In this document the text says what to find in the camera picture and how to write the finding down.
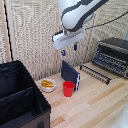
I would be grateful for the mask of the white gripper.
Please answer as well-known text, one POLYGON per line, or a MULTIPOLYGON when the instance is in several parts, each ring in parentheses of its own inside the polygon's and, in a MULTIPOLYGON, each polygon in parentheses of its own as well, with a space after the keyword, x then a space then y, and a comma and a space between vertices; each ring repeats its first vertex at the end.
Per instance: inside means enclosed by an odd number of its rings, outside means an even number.
MULTIPOLYGON (((83 39, 85 36, 85 29, 80 28, 76 32, 70 32, 69 34, 66 34, 64 30, 62 30, 59 34, 55 34, 53 39, 53 47, 56 50, 62 49, 65 46, 68 46, 72 43, 78 42, 79 40, 83 39)), ((77 44, 74 44, 74 50, 77 51, 78 46, 77 44)), ((65 56, 66 52, 65 50, 62 50, 62 56, 65 56)))

